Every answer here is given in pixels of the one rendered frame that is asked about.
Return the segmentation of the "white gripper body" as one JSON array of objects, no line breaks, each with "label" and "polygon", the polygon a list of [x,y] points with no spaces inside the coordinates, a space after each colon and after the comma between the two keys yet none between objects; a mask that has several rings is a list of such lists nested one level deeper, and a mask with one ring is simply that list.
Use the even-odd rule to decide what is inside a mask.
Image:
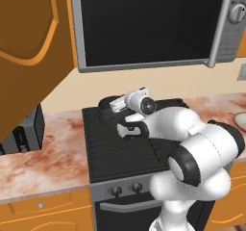
[{"label": "white gripper body", "polygon": [[111,103],[111,110],[114,113],[120,113],[121,111],[125,110],[127,108],[125,103],[125,96],[120,96],[116,99],[114,99]]}]

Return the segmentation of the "black pot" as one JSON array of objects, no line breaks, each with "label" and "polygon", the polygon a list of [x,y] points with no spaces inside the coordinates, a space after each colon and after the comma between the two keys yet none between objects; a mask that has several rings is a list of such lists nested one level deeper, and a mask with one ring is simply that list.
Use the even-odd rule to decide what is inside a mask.
[{"label": "black pot", "polygon": [[101,122],[107,124],[116,123],[118,120],[131,113],[129,109],[125,109],[119,113],[114,113],[112,111],[110,103],[117,98],[119,98],[119,95],[108,96],[100,100],[98,103],[98,109],[99,119]]}]

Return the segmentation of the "brown cabinet door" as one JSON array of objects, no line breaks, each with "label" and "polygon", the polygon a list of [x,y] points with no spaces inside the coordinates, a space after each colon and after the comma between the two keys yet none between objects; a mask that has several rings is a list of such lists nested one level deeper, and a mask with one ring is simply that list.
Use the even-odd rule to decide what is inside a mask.
[{"label": "brown cabinet door", "polygon": [[0,0],[0,141],[73,69],[66,0]]}]

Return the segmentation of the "black hob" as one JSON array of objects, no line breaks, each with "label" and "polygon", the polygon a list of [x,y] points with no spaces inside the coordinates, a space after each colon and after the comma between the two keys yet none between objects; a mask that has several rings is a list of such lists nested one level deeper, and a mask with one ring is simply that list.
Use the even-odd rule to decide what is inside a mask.
[{"label": "black hob", "polygon": [[116,123],[103,123],[97,107],[82,109],[89,174],[128,177],[168,170],[167,156],[179,142],[161,139],[122,139]]}]

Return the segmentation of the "silver microwave oven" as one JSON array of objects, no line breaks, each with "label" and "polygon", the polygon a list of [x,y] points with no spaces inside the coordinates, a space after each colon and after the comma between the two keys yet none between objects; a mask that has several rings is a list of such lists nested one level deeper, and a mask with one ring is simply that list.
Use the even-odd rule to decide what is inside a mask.
[{"label": "silver microwave oven", "polygon": [[[206,65],[223,0],[71,0],[78,70]],[[246,27],[229,19],[216,64],[236,58]]]}]

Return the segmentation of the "black oven knob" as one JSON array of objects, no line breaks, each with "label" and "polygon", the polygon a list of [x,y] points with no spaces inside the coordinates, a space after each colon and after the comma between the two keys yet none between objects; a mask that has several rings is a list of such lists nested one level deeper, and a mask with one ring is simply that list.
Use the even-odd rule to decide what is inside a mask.
[{"label": "black oven knob", "polygon": [[140,193],[143,189],[142,185],[140,183],[133,183],[131,185],[132,191],[134,193]]},{"label": "black oven knob", "polygon": [[111,195],[118,197],[120,194],[122,194],[122,189],[120,187],[114,186],[111,188]]}]

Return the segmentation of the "dark grey toaster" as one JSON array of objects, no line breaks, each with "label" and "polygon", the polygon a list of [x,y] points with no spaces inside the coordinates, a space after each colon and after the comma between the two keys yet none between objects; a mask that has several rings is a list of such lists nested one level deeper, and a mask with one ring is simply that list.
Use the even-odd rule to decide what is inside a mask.
[{"label": "dark grey toaster", "polygon": [[36,151],[42,148],[45,121],[38,104],[0,143],[0,156]]}]

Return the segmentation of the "orange drawer front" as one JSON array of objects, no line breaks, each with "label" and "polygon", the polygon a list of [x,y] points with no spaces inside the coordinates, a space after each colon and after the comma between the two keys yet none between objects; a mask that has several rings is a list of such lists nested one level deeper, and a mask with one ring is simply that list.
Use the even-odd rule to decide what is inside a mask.
[{"label": "orange drawer front", "polygon": [[7,219],[17,216],[37,215],[59,210],[68,210],[73,207],[83,207],[90,204],[89,189],[54,194],[40,198],[32,198],[18,202],[0,205],[0,219]]}]

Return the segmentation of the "grey oven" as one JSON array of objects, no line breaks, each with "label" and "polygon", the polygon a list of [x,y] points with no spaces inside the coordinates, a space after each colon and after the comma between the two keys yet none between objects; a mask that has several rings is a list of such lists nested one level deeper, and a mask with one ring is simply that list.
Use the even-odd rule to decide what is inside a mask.
[{"label": "grey oven", "polygon": [[[100,209],[102,202],[127,205],[137,202],[156,200],[150,194],[150,180],[155,173],[128,177],[103,177],[89,175],[94,231],[148,231],[152,221],[160,214],[161,206],[132,213],[115,213]],[[131,185],[140,183],[143,187],[140,193],[132,191]],[[111,195],[111,188],[118,186],[122,194]]]}]

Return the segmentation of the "orange base cupboard door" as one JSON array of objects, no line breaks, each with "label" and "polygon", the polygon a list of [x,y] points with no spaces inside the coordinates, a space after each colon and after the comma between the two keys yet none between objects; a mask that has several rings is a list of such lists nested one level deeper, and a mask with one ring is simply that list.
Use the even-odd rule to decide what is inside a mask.
[{"label": "orange base cupboard door", "polygon": [[94,231],[89,207],[0,223],[0,231]]}]

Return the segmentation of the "silver microwave dial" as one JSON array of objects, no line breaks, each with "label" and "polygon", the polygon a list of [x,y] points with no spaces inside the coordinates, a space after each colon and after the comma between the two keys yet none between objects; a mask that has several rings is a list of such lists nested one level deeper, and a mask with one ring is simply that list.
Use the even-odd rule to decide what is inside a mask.
[{"label": "silver microwave dial", "polygon": [[246,6],[244,4],[236,4],[230,11],[229,19],[232,23],[239,23],[246,15]]}]

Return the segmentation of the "orange base cupboard run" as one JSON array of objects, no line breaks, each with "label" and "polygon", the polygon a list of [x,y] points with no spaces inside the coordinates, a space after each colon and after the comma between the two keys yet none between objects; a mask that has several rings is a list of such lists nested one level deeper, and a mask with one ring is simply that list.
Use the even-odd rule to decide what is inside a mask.
[{"label": "orange base cupboard run", "polygon": [[246,223],[246,162],[233,165],[231,181],[228,195],[215,201],[205,231],[216,231]]}]

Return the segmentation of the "orange wall cabinet frame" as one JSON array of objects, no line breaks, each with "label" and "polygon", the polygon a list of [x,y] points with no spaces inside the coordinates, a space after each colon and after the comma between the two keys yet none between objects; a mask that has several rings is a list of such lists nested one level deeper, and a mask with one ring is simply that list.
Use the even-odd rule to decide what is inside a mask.
[{"label": "orange wall cabinet frame", "polygon": [[73,65],[74,65],[74,68],[78,68],[77,49],[76,49],[74,23],[73,23],[72,3],[71,3],[71,0],[66,0],[66,3],[67,3],[67,13],[68,13],[70,38],[71,38]]}]

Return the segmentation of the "grey wall outlet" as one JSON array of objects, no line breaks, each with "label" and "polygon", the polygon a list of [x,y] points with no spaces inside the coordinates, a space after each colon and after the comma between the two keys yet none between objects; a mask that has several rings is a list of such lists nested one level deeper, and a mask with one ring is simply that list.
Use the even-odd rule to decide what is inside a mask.
[{"label": "grey wall outlet", "polygon": [[244,81],[246,80],[246,64],[243,64],[240,69],[239,69],[239,73],[237,76],[237,80],[238,81]]}]

